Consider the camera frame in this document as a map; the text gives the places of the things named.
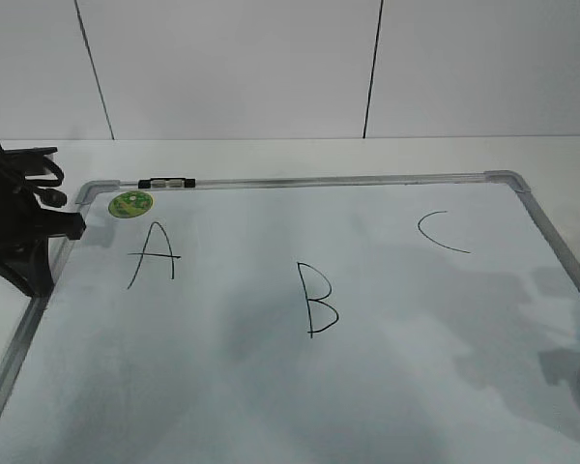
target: round magnet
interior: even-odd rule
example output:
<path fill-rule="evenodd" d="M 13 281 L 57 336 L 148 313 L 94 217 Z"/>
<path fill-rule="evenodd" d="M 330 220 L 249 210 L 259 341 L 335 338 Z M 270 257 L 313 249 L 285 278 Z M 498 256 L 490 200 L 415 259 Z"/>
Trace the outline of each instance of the round magnet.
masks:
<path fill-rule="evenodd" d="M 109 213 L 115 218 L 128 219 L 142 216 L 153 207 L 153 197 L 145 191 L 126 191 L 110 203 Z"/>

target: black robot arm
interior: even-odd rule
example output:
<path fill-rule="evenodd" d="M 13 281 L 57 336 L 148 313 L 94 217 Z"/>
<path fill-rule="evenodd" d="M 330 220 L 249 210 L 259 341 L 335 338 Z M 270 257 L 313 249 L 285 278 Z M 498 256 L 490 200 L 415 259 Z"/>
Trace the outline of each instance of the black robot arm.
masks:
<path fill-rule="evenodd" d="M 28 296 L 47 296 L 54 286 L 48 262 L 50 237 L 77 240 L 86 224 L 79 213 L 61 213 L 67 196 L 55 189 L 64 174 L 48 156 L 56 148 L 5 151 L 0 145 L 0 276 Z M 28 179 L 51 173 L 55 179 Z"/>

